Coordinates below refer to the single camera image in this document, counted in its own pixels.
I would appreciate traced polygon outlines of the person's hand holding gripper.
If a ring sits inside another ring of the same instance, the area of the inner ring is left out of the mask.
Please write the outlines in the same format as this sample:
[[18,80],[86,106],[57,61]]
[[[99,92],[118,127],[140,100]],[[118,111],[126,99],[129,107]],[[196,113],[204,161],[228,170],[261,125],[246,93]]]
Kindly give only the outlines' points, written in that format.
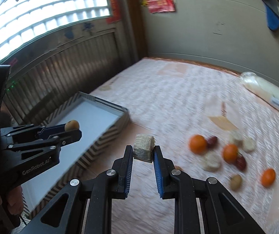
[[18,215],[23,212],[24,203],[22,196],[22,187],[18,186],[12,189],[6,197],[6,206],[10,214]]

